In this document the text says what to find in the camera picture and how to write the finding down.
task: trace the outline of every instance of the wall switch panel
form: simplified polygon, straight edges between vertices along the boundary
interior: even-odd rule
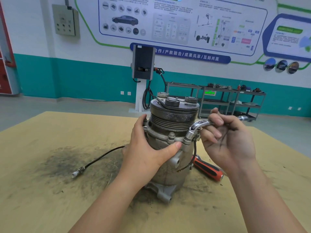
[[[80,36],[79,13],[71,6],[52,4],[55,32],[59,35]]]

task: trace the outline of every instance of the teal wall stripe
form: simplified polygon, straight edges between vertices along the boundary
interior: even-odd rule
[[[26,96],[135,102],[136,83],[131,78],[130,67],[21,54],[14,56],[22,92]],[[240,84],[240,80],[235,79],[175,72],[165,72],[164,77],[169,82],[197,85],[219,83],[236,88]],[[242,81],[242,84],[252,89],[260,88],[267,93],[261,113],[311,117],[310,88],[252,81]],[[154,74],[151,89],[154,94],[164,90],[162,79],[157,74]],[[189,95],[190,89],[171,88],[169,92],[174,95]],[[249,95],[243,95],[240,100],[249,101],[250,98]],[[260,103],[261,99],[258,97],[254,102]]]

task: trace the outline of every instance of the cardboard mat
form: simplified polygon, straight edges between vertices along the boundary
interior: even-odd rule
[[[130,141],[137,119],[45,112],[0,133],[0,232],[67,232],[113,180],[120,150],[71,173]],[[256,128],[257,160],[307,231],[311,232],[311,159]],[[197,152],[209,161],[202,143]],[[246,232],[228,177],[215,183],[197,170],[169,205],[142,189],[120,232]]]

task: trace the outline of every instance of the left hand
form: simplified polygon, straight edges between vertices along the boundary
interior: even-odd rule
[[[140,116],[134,125],[130,144],[122,149],[123,162],[118,176],[131,183],[138,192],[156,174],[160,166],[173,157],[181,147],[175,142],[168,147],[155,150],[147,142],[142,124],[146,114]]]

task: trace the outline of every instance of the gray floor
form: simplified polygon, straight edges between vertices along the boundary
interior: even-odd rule
[[[45,111],[139,117],[129,113],[134,104],[125,102],[85,101],[65,98],[63,101],[29,97],[0,96],[0,131],[21,123]],[[311,158],[311,119],[286,116],[259,115],[257,121],[246,123],[285,143]]]

